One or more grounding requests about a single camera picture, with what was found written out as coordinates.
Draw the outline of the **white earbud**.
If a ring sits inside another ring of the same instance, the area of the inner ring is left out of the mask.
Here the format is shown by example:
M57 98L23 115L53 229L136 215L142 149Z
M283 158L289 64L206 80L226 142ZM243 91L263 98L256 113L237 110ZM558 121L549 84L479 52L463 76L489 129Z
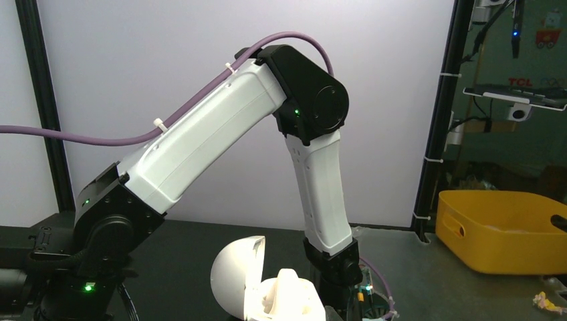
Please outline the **white earbud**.
M265 311L273 316L300 316L303 312L300 279L293 269L280 269L265 297Z

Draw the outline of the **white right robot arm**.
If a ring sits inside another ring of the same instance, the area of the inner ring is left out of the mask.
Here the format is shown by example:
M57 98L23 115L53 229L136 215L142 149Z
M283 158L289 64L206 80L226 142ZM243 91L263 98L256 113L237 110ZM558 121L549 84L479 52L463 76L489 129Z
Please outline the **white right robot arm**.
M289 150L305 219L306 257L317 282L290 268L263 279L265 237L227 244L210 271L213 296L240 320L358 318L362 281L340 175L345 87L289 45L255 45L189 101L174 121L155 121L156 137L86 185L69 229L1 228L1 318L34 309L34 320L111 320L118 293L136 274L131 252L164 223L168 210L224 152L267 116Z

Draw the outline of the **white earbud charging case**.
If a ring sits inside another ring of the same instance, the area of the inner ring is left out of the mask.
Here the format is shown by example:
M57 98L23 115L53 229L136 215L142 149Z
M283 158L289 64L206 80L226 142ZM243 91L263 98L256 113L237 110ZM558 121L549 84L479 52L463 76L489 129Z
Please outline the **white earbud charging case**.
M281 317L265 311L265 297L276 278L262 278L265 243L263 235L244 237L227 244L217 254L210 285L218 305L239 320L326 320L326 309L314 284L299 276L302 315Z

